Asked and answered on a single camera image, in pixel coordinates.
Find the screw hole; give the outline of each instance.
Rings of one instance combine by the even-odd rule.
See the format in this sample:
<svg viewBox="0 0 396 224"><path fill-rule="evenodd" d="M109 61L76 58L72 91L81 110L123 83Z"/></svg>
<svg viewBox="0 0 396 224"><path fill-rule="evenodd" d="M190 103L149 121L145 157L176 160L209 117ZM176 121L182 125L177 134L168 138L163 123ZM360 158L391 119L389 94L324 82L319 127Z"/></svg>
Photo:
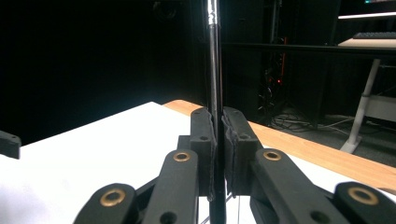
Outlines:
<svg viewBox="0 0 396 224"><path fill-rule="evenodd" d="M190 154L186 152L179 152L174 155L175 161L187 161L190 159Z"/></svg>
<svg viewBox="0 0 396 224"><path fill-rule="evenodd" d="M378 198L368 189L355 187L348 189L347 193L357 202L367 205L378 204Z"/></svg>
<svg viewBox="0 0 396 224"><path fill-rule="evenodd" d="M269 161L279 161L282 158L282 156L274 151L264 152L263 156Z"/></svg>
<svg viewBox="0 0 396 224"><path fill-rule="evenodd" d="M125 199L125 191L122 189L110 189L100 199L100 204L104 207L112 207Z"/></svg>
<svg viewBox="0 0 396 224"><path fill-rule="evenodd" d="M176 220L177 216L173 212L166 212L160 218L161 224L173 224L176 223Z"/></svg>
<svg viewBox="0 0 396 224"><path fill-rule="evenodd" d="M330 223L330 219L326 216L326 214L319 212L319 211L313 211L311 212L311 217L316 221L317 223L320 224L326 224Z"/></svg>

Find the wooden table edge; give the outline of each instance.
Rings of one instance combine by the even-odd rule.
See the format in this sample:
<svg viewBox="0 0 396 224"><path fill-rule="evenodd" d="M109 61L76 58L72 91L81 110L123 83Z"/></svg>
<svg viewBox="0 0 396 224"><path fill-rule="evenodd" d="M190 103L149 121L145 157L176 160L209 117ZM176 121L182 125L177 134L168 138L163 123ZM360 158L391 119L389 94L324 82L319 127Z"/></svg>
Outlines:
<svg viewBox="0 0 396 224"><path fill-rule="evenodd" d="M201 107L183 100L171 101L163 106L187 116L194 109ZM280 149L292 156L312 162L374 188L396 192L396 168L326 147L291 134L282 133L253 122L250 122L250 126L263 145Z"/></svg>

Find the white tabletop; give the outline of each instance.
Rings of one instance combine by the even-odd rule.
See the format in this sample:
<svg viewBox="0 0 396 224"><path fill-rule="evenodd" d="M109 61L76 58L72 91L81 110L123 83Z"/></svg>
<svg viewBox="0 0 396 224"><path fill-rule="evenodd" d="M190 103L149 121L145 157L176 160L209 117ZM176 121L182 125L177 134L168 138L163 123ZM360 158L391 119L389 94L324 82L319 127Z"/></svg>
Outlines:
<svg viewBox="0 0 396 224"><path fill-rule="evenodd" d="M358 47L358 48L381 48L395 49L396 39L354 39L350 38L340 44L339 47Z"/></svg>
<svg viewBox="0 0 396 224"><path fill-rule="evenodd" d="M138 189L156 177L181 134L190 134L189 117L147 103L22 147L19 161L0 155L0 223L72 223L99 188L123 183ZM351 180L291 158L328 191ZM248 197L240 200L227 203L228 223L254 223ZM207 215L200 198L200 222Z"/></svg>

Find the black panel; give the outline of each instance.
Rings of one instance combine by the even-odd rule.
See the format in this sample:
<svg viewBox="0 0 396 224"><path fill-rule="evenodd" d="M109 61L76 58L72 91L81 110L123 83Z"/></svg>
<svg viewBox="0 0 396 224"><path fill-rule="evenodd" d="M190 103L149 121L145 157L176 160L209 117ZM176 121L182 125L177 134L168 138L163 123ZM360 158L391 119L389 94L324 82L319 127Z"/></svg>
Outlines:
<svg viewBox="0 0 396 224"><path fill-rule="evenodd" d="M222 42L261 43L263 0L220 1ZM262 54L227 50L222 54L224 105L238 108L247 119L256 120Z"/></svg>
<svg viewBox="0 0 396 224"><path fill-rule="evenodd" d="M338 9L339 1L333 0L285 1L282 20L294 23L287 23L282 32L291 44L332 45ZM318 55L293 55L287 63L289 102L313 125L318 122L329 66L328 58Z"/></svg>
<svg viewBox="0 0 396 224"><path fill-rule="evenodd" d="M200 102L197 4L1 3L0 130L26 145L148 101Z"/></svg>

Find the keyboard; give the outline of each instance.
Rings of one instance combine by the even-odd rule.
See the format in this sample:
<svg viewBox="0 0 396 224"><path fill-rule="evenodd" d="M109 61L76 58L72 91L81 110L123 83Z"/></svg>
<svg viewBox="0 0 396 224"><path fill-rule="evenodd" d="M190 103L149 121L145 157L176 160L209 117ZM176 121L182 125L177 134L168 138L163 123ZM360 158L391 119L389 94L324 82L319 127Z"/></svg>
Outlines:
<svg viewBox="0 0 396 224"><path fill-rule="evenodd" d="M354 39L396 39L396 32L357 33Z"/></svg>

